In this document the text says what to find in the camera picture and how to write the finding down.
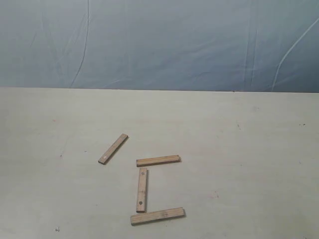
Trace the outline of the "diagonal thin wood strip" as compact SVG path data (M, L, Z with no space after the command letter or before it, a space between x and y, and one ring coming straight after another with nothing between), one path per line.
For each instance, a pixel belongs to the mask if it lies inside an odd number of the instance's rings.
M121 134L118 139L107 149L107 151L99 158L98 163L107 164L116 151L122 146L122 144L129 138L127 134Z

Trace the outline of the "horizontal wooden stick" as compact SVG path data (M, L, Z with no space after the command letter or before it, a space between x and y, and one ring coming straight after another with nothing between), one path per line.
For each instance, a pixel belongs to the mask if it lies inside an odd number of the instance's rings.
M160 210L155 212L140 213L132 215L130 222L132 226L153 223L157 221L164 221L176 218L185 217L185 210L183 207Z
M136 166L145 167L145 166L169 164L169 163L177 163L177 162L181 162L181 157L179 155L170 155L170 156L137 159Z

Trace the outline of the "wood strip with two holes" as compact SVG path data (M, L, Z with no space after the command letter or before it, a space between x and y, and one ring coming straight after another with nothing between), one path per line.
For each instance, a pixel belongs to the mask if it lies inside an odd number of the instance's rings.
M146 212L147 185L148 185L148 170L146 168L140 168L139 180L138 180L137 205L136 205L137 213Z

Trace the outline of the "blue-grey backdrop cloth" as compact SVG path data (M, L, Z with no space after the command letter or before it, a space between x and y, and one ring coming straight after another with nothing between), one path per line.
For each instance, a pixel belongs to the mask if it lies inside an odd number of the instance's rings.
M319 90L316 0L3 0L8 87Z

